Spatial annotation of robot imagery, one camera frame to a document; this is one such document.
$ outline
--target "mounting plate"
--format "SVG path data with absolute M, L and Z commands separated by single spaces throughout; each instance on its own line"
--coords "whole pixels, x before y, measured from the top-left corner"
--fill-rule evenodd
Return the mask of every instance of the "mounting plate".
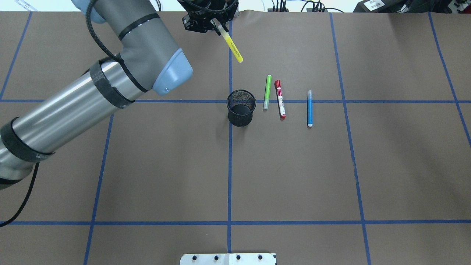
M 180 259 L 180 265 L 276 265 L 276 254 L 185 254 Z

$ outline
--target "green marker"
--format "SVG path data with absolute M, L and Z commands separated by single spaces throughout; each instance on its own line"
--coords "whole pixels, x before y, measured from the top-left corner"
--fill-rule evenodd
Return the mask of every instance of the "green marker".
M 268 109 L 270 100 L 271 75 L 267 75 L 267 85 L 265 86 L 265 100 L 263 101 L 263 109 Z

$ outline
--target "pen holder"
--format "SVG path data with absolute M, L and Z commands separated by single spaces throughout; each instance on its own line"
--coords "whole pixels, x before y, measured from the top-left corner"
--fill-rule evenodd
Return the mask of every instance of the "pen holder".
M 252 121 L 255 104 L 255 97 L 246 90 L 240 89 L 230 93 L 227 97 L 229 122 L 237 127 L 247 126 Z

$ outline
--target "white sticker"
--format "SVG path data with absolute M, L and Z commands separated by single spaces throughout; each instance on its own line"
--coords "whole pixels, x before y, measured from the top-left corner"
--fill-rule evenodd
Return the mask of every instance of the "white sticker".
M 370 11 L 373 11 L 380 7 L 385 6 L 385 4 L 381 0 L 370 0 L 370 1 L 365 2 L 364 4 Z
M 280 106 L 280 116 L 286 115 L 284 110 L 283 96 L 278 96 L 278 105 Z

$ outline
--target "electrical cable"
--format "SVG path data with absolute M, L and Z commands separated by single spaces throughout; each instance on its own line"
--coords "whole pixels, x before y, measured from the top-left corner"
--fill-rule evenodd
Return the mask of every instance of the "electrical cable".
M 217 13 L 224 13 L 226 11 L 229 11 L 231 8 L 233 8 L 238 2 L 239 0 L 234 0 L 234 2 L 232 2 L 232 4 L 230 4 L 228 7 L 226 7 L 225 9 L 209 9 L 209 8 L 204 8 L 204 7 L 200 7 L 192 2 L 190 2 L 190 0 L 182 0 L 184 1 L 185 3 L 187 3 L 188 5 L 194 7 L 194 8 L 197 8 L 201 11 L 205 11 L 205 12 L 208 12 L 208 13 L 213 13 L 213 14 L 217 14 Z
M 404 6 L 399 11 L 391 11 L 389 8 L 387 8 L 386 10 L 388 10 L 390 13 L 402 13 L 407 8 L 409 8 L 411 6 L 411 4 L 412 4 L 412 0 L 407 0 L 406 3 L 404 4 Z
M 36 165 L 34 166 L 34 172 L 32 174 L 30 186 L 29 186 L 28 192 L 26 193 L 26 196 L 23 200 L 23 203 L 21 203 L 20 208 L 18 209 L 18 211 L 15 213 L 15 215 L 12 218 L 10 218 L 8 221 L 5 221 L 5 222 L 1 223 L 0 227 L 3 227 L 5 225 L 10 224 L 11 222 L 13 222 L 20 215 L 20 213 L 23 210 L 24 206 L 28 202 L 29 196 L 31 195 L 32 187 L 34 186 L 34 181 L 36 180 L 36 175 L 38 174 L 38 168 L 39 168 L 39 162 L 36 163 Z
M 422 5 L 419 5 L 419 6 L 415 7 L 414 9 L 408 10 L 408 11 L 405 12 L 405 13 L 410 13 L 411 11 L 417 10 L 417 9 L 423 7 L 424 5 L 426 5 L 427 3 L 431 6 L 431 3 L 430 3 L 430 2 L 425 2 L 425 3 L 423 3 Z
M 317 11 L 319 10 L 320 4 L 321 4 L 320 1 L 317 2 L 316 7 L 314 7 L 314 8 L 312 9 L 312 12 L 317 12 Z
M 304 10 L 304 8 L 306 7 L 306 5 L 307 5 L 308 3 L 312 3 L 312 9 L 314 9 L 314 1 L 304 1 L 304 2 L 306 2 L 306 3 L 304 3 L 304 6 L 302 6 L 301 12 Z
M 326 9 L 333 9 L 333 10 L 337 10 L 337 11 L 340 11 L 340 12 L 344 13 L 342 10 L 336 9 L 336 8 L 321 8 L 321 9 L 319 9 L 319 12 L 323 12 Z
M 91 18 L 90 18 L 90 15 L 91 15 L 91 10 L 93 8 L 93 6 L 96 4 L 98 0 L 91 0 L 90 1 L 90 4 L 88 5 L 87 7 L 87 12 L 85 13 L 85 21 L 87 23 L 87 28 L 90 32 L 90 35 L 91 37 L 93 38 L 93 40 L 98 44 L 98 47 L 100 47 L 100 49 L 106 53 L 107 56 L 109 56 L 110 58 L 112 58 L 113 60 L 119 62 L 120 64 L 122 64 L 124 61 L 123 59 L 120 59 L 118 57 L 116 57 L 113 53 L 111 53 L 107 48 L 106 46 L 101 42 L 101 40 L 98 38 L 97 34 L 95 33 L 95 31 L 93 30 L 93 26 L 91 24 Z
M 157 6 L 159 7 L 159 11 L 162 11 L 162 4 L 160 3 L 160 0 L 155 0 L 157 2 Z
M 110 59 L 111 59 L 111 57 L 106 56 L 105 58 L 98 60 L 98 63 L 101 65 L 101 64 L 103 64 L 104 62 L 109 61 Z M 84 75 L 84 74 L 86 74 L 86 73 L 88 73 L 88 72 L 90 72 L 90 68 L 88 68 L 82 75 Z
M 433 10 L 435 9 L 435 6 L 436 6 L 437 4 L 439 5 L 439 8 L 440 8 L 440 7 L 441 7 L 441 2 L 442 2 L 442 0 L 440 0 L 440 1 L 438 1 L 438 2 L 435 2 L 435 3 L 433 4 L 433 6 L 431 6 L 431 8 L 430 8 L 430 12 L 433 12 Z
M 325 5 L 324 5 L 323 3 L 321 3 L 320 1 L 318 1 L 318 2 L 314 2 L 313 0 L 301 0 L 301 1 L 306 2 L 306 3 L 304 4 L 304 6 L 302 6 L 302 8 L 301 8 L 301 12 L 304 10 L 304 8 L 306 7 L 306 5 L 307 5 L 308 3 L 312 3 L 312 12 L 314 12 L 314 6 L 315 6 L 315 4 L 319 4 L 319 3 L 320 3 L 320 8 L 321 8 L 321 9 L 325 8 Z

